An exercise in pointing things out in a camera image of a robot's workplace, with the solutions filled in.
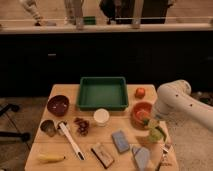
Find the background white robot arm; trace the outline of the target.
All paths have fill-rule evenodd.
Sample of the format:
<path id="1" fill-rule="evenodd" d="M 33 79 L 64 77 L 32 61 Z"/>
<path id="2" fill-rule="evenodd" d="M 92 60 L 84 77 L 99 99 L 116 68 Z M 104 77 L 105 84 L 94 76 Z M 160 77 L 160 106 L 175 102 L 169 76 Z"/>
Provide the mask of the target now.
<path id="1" fill-rule="evenodd" d="M 39 13 L 35 0 L 19 0 L 22 7 L 33 17 L 35 26 L 55 26 L 54 22 L 46 21 Z"/>

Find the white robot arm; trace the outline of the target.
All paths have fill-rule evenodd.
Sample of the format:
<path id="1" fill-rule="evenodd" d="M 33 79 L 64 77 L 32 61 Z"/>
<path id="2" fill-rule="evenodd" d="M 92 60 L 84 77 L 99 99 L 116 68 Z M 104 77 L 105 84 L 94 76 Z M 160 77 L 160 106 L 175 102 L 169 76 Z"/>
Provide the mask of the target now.
<path id="1" fill-rule="evenodd" d="M 170 112 L 180 111 L 213 132 L 213 107 L 192 98 L 190 94 L 191 86 L 186 80 L 176 80 L 160 85 L 151 115 L 163 117 Z"/>

